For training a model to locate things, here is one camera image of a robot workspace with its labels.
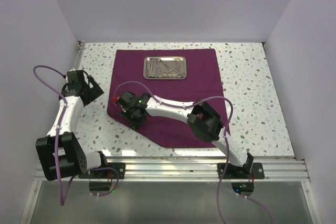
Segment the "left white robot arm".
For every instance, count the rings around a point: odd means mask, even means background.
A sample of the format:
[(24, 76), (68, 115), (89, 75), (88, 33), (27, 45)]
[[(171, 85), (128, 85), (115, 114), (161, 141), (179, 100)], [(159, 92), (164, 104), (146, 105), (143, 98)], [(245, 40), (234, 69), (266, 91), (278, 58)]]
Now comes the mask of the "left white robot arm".
[(103, 152), (85, 153), (75, 135), (82, 110), (103, 95), (103, 90), (84, 70), (70, 70), (62, 77), (66, 83), (61, 91), (41, 81), (58, 94), (59, 100), (53, 126), (35, 144), (44, 175), (48, 181), (56, 180), (56, 169), (59, 168), (60, 178), (87, 172), (104, 178), (109, 172), (109, 165)]

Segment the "steel instrument tray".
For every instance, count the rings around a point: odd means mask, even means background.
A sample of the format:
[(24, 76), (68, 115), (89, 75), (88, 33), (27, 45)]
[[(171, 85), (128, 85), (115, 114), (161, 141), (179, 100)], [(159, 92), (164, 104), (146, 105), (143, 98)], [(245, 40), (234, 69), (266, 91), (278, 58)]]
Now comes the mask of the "steel instrument tray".
[(146, 57), (143, 77), (147, 80), (183, 80), (187, 77), (187, 61), (182, 56)]

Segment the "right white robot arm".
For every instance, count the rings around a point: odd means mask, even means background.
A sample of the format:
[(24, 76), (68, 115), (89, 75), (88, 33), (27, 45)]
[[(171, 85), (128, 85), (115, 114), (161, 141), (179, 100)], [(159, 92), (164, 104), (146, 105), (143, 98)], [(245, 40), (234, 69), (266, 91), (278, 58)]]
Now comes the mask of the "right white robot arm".
[(224, 123), (220, 114), (208, 103), (213, 97), (196, 102), (179, 102), (143, 93), (140, 97), (130, 91), (115, 98), (121, 115), (133, 128), (142, 125), (148, 116), (159, 116), (186, 123), (197, 139), (211, 143), (224, 153), (228, 160), (227, 171), (231, 176), (246, 178), (253, 171), (253, 156), (243, 155), (228, 132), (229, 122)]

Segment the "purple cloth wrap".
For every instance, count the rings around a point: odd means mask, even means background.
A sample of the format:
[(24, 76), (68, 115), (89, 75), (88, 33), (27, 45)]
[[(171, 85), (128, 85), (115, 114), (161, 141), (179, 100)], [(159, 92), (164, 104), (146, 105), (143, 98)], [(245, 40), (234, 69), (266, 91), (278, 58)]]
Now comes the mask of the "purple cloth wrap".
[[(113, 98), (123, 91), (138, 96), (151, 90), (160, 98), (195, 102), (211, 97), (209, 104), (227, 122), (222, 80), (215, 49), (185, 50), (117, 50), (112, 69), (107, 114), (117, 122), (128, 126), (121, 116), (121, 107)], [(144, 60), (149, 56), (182, 56), (186, 59), (187, 73), (183, 80), (147, 80), (143, 76)], [(212, 148), (213, 144), (199, 140), (183, 122), (160, 116), (149, 117), (136, 130), (150, 141), (165, 148)]]

